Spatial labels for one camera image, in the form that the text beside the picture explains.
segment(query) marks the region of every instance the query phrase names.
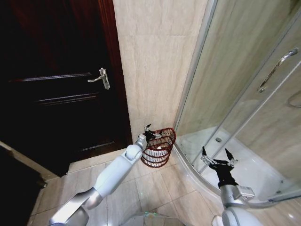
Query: door frame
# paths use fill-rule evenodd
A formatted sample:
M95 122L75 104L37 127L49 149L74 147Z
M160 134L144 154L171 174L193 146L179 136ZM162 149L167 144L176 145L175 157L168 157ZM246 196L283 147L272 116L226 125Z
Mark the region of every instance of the door frame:
M124 76L122 70L118 33L115 20L115 10L113 0L98 0L100 9L100 20L103 26L103 33L105 42L108 47L108 54L112 66L112 74L109 79L113 79L116 85L116 92L118 97L118 106L120 107L120 116L122 117L123 125L120 125L120 133L124 133L127 145L133 143L130 119L127 107L127 95L124 83Z

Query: shower drain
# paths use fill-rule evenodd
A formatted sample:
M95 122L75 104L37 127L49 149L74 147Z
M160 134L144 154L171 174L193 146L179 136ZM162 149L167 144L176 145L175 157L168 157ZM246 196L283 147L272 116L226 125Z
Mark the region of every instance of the shower drain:
M220 143L220 142L222 141L222 139L220 139L219 137L217 137L215 140L216 140L218 143Z

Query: door panel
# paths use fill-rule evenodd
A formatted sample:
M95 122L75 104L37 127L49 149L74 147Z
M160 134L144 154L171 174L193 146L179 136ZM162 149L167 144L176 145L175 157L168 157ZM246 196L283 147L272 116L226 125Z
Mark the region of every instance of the door panel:
M0 139L60 176L71 161L130 144L116 24L102 15L114 15L112 1L0 4L5 40ZM102 80L87 81L101 67L107 69L109 90Z

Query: floor tile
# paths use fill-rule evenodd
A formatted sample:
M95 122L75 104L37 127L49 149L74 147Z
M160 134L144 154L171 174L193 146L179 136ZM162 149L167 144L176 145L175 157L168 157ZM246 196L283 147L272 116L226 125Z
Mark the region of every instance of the floor tile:
M110 152L107 154L98 155L89 159L84 159L81 161L72 162L69 166L69 173L82 170L91 166L99 165L114 160L117 156L121 155L125 151L120 149L118 151Z
M87 226L106 226L108 222L107 215L107 197L94 209L87 211L89 221Z
M185 178L175 165L161 169L160 172L173 200L194 190L190 181Z
M105 166L107 167L111 162L107 162L105 164ZM124 180L122 181L122 183L127 182L129 180L133 180L135 179L134 177L134 169L132 168L131 171L128 173L128 175L126 176L126 178L124 178Z
M33 221L34 221L35 215L30 216L28 222L27 222L27 226L32 226L33 225Z
M165 218L164 226L185 226L179 219Z
M44 191L45 191L44 189L41 189L41 190L40 190L40 192L39 192L39 194L38 194L38 197L37 197L37 199L36 199L36 203L34 204L34 207L33 207L33 209L32 209L31 215L34 215L34 214L37 213L38 208L39 208L39 205L40 205L41 200L42 200L42 196L43 196L43 194L44 194Z
M34 215L34 220L30 226L48 226L50 218L57 212L59 208L60 207L55 207Z
M90 189L104 168L105 164L100 164L49 180L48 186L43 189L37 213L65 204L77 193Z
M180 219L194 225L211 225L213 214L203 197L194 191L173 201Z
M38 207L37 213L64 204L75 195L77 175L65 175L62 178L49 180Z
M135 178L142 177L144 175L156 172L158 170L160 170L160 168L148 167L141 160L139 160L133 167Z
M168 217L172 218L178 218L177 210L174 207L173 202L169 202L163 206L160 206L153 210L153 212L156 212L158 214L162 214Z
M171 201L159 171L136 178L135 181L143 211L153 210Z
M222 212L224 211L224 207L222 205L220 197L216 197L213 194L205 191L199 193L202 195L212 214L221 216Z
M117 226L138 212L141 206L134 180L122 183L108 196L108 225Z
M178 156L175 152L175 150L172 150L171 153L170 153L170 156L169 156L169 160L168 162L166 163L167 166L172 166L172 165L175 165L178 163Z

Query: white shower base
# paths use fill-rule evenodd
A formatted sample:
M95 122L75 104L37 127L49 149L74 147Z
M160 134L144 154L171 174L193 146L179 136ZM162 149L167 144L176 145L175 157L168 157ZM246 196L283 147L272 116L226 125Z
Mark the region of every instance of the white shower base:
M190 162L195 159L202 145L205 144L214 130L215 127L212 127L177 137L177 144ZM216 137L221 138L222 142L218 143L215 141ZM230 134L226 130L220 129L217 136L213 137L206 145L207 155L211 157L229 137ZM232 138L226 147L233 154L234 158L238 159L235 168L231 172L232 176L238 184L253 189L256 195L254 201L265 201L278 195L279 191L285 193L288 190L300 189L236 138ZM227 160L227 155L225 151L222 150L215 158ZM204 166L199 156L194 163L194 169L200 171ZM207 167L201 173L201 176L211 185L218 188L218 177L214 170Z

